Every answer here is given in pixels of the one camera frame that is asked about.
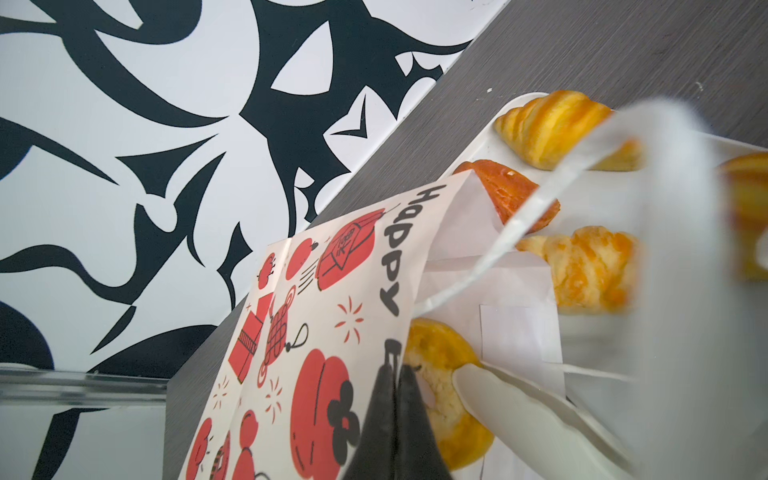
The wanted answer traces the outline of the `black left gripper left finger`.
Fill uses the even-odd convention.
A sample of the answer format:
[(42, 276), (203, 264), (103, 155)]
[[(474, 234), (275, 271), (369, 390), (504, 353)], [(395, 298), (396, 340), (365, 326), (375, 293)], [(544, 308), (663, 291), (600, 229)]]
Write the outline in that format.
[(394, 478), (395, 413), (393, 367), (384, 364), (378, 370), (360, 444), (343, 476), (344, 480)]

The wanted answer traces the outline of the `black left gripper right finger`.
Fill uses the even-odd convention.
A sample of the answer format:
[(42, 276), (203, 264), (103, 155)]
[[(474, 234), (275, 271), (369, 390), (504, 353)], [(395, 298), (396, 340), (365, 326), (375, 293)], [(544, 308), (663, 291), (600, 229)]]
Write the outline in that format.
[(452, 479), (439, 452), (416, 374), (409, 365), (402, 366), (397, 387), (397, 478)]

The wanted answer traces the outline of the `steel tongs with white tips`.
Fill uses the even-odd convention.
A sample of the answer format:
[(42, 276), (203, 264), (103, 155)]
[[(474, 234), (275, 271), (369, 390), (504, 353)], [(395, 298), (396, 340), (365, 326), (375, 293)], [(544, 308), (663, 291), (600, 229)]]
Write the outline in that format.
[(465, 409), (544, 479), (633, 479), (619, 439), (565, 398), (489, 364), (452, 374)]

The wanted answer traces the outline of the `striped fake bread roll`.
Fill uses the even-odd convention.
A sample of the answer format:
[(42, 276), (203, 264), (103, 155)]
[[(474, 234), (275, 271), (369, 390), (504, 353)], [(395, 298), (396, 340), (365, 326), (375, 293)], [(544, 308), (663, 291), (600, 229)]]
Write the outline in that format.
[(550, 266), (561, 314), (614, 314), (631, 303), (638, 241), (628, 233), (588, 226), (570, 236), (531, 236), (518, 242), (516, 249)]

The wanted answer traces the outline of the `orange fake puff pastry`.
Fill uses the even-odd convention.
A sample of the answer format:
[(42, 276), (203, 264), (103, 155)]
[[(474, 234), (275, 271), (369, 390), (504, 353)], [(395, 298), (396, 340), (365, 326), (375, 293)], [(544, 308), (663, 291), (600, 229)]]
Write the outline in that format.
[(503, 224), (506, 224), (539, 188), (537, 183), (525, 175), (492, 160), (462, 162), (452, 174), (464, 171), (473, 171), (478, 176)]

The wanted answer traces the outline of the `yellow fake croissant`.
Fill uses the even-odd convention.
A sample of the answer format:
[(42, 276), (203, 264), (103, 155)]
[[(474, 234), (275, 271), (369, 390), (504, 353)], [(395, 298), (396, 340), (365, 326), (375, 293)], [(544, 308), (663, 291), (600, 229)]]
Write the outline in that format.
[(587, 95), (555, 91), (512, 108), (493, 122), (496, 133), (526, 164), (551, 171), (614, 111)]

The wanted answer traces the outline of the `yellow round fake bun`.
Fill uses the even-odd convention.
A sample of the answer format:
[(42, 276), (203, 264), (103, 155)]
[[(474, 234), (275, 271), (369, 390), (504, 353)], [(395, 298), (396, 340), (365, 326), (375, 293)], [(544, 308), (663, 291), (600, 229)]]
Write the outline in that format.
[(735, 235), (741, 276), (766, 281), (767, 269), (758, 264), (756, 244), (767, 228), (767, 153), (732, 158), (718, 166), (728, 193), (728, 221)]

